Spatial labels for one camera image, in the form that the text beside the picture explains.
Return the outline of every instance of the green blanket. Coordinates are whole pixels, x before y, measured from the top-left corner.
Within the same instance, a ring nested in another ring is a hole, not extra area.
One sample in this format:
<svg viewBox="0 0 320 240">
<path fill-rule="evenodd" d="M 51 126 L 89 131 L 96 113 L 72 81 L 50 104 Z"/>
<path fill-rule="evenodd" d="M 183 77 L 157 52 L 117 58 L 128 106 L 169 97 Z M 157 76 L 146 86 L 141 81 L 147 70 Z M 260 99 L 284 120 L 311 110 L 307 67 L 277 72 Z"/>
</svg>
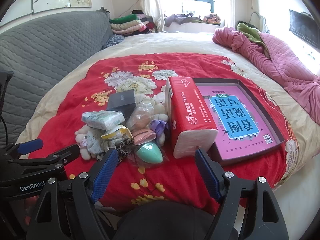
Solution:
<svg viewBox="0 0 320 240">
<path fill-rule="evenodd" d="M 129 14 L 129 15 L 121 17 L 121 18 L 112 19 L 109 22 L 113 23 L 113 24 L 122 24 L 122 23 L 126 23 L 126 22 L 131 22 L 133 20 L 138 20 L 136 14 Z"/>
<path fill-rule="evenodd" d="M 242 32 L 249 39 L 249 41 L 263 46 L 264 54 L 266 55 L 266 57 L 270 58 L 268 48 L 262 41 L 257 29 L 251 28 L 244 23 L 239 23 L 237 26 L 237 30 Z"/>
</svg>

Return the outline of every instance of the black box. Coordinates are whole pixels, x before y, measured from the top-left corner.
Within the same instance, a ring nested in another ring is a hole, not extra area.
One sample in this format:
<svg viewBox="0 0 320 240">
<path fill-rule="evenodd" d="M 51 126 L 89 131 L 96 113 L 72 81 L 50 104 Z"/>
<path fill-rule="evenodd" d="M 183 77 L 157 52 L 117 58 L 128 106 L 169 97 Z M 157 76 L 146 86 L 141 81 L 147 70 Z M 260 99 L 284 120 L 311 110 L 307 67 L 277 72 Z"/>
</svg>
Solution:
<svg viewBox="0 0 320 240">
<path fill-rule="evenodd" d="M 114 93 L 109 96 L 108 111 L 122 112 L 127 121 L 136 107 L 134 90 Z"/>
</svg>

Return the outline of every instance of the blue gripper pad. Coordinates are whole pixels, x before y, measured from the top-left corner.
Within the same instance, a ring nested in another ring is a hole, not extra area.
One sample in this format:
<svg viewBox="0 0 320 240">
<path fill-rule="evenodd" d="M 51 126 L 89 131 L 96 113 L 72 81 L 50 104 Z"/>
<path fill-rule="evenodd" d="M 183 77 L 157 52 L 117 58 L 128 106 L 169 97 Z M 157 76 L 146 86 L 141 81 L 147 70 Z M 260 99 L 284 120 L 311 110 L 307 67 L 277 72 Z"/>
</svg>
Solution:
<svg viewBox="0 0 320 240">
<path fill-rule="evenodd" d="M 43 141 L 41 139 L 35 139 L 29 142 L 21 143 L 17 149 L 17 152 L 21 155 L 40 150 L 43 147 Z"/>
<path fill-rule="evenodd" d="M 104 195 L 117 164 L 118 152 L 110 148 L 103 159 L 90 169 L 89 196 L 93 203 Z"/>
<path fill-rule="evenodd" d="M 199 149 L 196 150 L 196 165 L 205 183 L 205 186 L 207 187 L 209 195 L 210 197 L 214 198 L 218 203 L 221 203 L 223 195 L 220 192 L 220 183 L 217 176 L 214 174 L 212 168 L 210 167 L 210 164 L 208 163 L 211 160 L 207 159 L 209 159 L 209 156 L 206 152 L 203 152 Z"/>
</svg>

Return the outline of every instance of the pink book cover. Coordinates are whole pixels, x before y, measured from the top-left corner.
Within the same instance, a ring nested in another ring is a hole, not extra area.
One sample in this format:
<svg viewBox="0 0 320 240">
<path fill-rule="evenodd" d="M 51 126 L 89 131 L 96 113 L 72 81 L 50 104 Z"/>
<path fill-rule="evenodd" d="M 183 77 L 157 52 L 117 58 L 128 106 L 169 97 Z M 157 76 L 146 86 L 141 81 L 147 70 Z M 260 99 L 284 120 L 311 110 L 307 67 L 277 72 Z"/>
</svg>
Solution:
<svg viewBox="0 0 320 240">
<path fill-rule="evenodd" d="M 215 143 L 222 161 L 254 155 L 278 144 L 256 108 L 237 86 L 198 86 L 198 89 L 217 125 Z M 236 110 L 240 108 L 243 111 L 237 114 Z M 244 122 L 250 124 L 249 130 L 248 125 L 243 125 Z"/>
</svg>

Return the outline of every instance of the red floral blanket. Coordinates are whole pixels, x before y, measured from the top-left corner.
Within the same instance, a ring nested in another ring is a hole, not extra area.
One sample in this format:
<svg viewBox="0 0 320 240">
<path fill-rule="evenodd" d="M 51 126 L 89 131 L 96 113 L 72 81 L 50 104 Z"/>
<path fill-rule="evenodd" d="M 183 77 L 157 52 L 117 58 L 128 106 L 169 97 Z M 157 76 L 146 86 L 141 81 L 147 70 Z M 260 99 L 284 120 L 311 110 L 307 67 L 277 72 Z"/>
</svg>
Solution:
<svg viewBox="0 0 320 240">
<path fill-rule="evenodd" d="M 170 75 L 240 79 L 272 116 L 285 140 L 295 140 L 279 107 L 264 90 L 247 79 L 242 69 L 230 59 L 196 53 L 131 55 L 100 60 L 92 65 L 86 77 L 69 91 L 56 116 L 42 128 L 39 138 L 43 140 L 44 147 L 31 153 L 29 157 L 45 157 L 74 144 L 74 132 L 84 125 L 81 122 L 82 113 L 106 109 L 110 93 L 134 89 L 142 98 L 158 98 L 162 96 L 161 88 Z M 127 159 L 123 160 L 100 199 L 103 206 L 126 212 L 136 205 L 155 200 L 171 200 L 215 213 L 218 204 L 209 197 L 194 158 L 174 159 L 169 142 L 163 149 L 170 161 L 159 167 L 138 168 L 132 166 Z M 65 166 L 68 177 L 72 179 L 79 173 L 88 171 L 95 161 L 84 161 L 79 157 Z M 224 169 L 244 179 L 255 180 L 264 176 L 270 186 L 274 187 L 285 174 L 286 167 L 283 144 L 266 155 L 226 166 Z"/>
</svg>

